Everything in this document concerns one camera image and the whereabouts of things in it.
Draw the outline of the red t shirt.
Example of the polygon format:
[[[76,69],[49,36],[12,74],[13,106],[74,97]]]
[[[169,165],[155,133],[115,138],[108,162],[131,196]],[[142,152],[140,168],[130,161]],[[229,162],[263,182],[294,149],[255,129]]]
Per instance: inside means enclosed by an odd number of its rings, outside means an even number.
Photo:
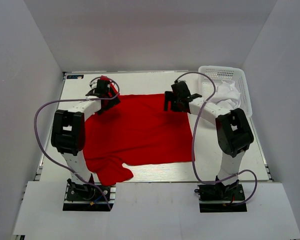
[[[124,165],[191,162],[192,132],[185,112],[164,111],[165,96],[122,95],[113,108],[85,122],[83,155],[104,186],[133,178]]]

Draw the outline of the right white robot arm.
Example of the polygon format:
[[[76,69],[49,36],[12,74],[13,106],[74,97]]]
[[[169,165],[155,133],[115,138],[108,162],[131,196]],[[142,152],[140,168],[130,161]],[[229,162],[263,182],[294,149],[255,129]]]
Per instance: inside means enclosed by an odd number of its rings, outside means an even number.
[[[205,185],[216,185],[216,195],[226,200],[234,193],[234,185],[239,181],[241,162],[246,151],[254,141],[254,135],[245,112],[241,108],[226,109],[213,102],[216,93],[204,99],[202,95],[191,94],[184,81],[175,81],[171,91],[164,92],[164,110],[183,112],[196,116],[191,142],[192,168],[197,180]],[[221,165],[215,181],[200,179],[195,166],[195,138],[199,120],[203,119],[215,126],[217,143],[222,150]]]

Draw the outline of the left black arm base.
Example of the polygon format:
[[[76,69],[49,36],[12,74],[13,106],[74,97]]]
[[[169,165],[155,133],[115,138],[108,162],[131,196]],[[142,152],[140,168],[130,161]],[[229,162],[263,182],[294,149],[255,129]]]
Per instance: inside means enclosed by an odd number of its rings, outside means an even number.
[[[115,187],[78,184],[67,180],[62,210],[64,212],[110,212],[115,202]]]

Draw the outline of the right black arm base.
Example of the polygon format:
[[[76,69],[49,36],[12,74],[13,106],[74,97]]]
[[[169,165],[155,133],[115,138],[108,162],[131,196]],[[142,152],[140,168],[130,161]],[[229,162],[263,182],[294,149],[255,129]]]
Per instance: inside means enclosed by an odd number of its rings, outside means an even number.
[[[218,185],[198,185],[194,189],[198,196],[200,213],[244,213],[247,212],[243,186],[241,184],[223,192]]]

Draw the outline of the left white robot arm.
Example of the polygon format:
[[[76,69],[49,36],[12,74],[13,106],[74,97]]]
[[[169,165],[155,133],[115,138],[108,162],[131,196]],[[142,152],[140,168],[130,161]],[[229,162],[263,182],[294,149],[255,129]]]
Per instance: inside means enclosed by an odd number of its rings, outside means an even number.
[[[94,114],[101,115],[121,102],[114,82],[107,76],[94,78],[89,86],[90,91],[85,95],[85,100],[80,100],[69,109],[58,109],[55,112],[51,133],[51,145],[74,171],[71,181],[80,184],[78,193],[86,200],[95,196],[96,187],[90,184],[94,179],[83,153],[86,143],[85,121]]]

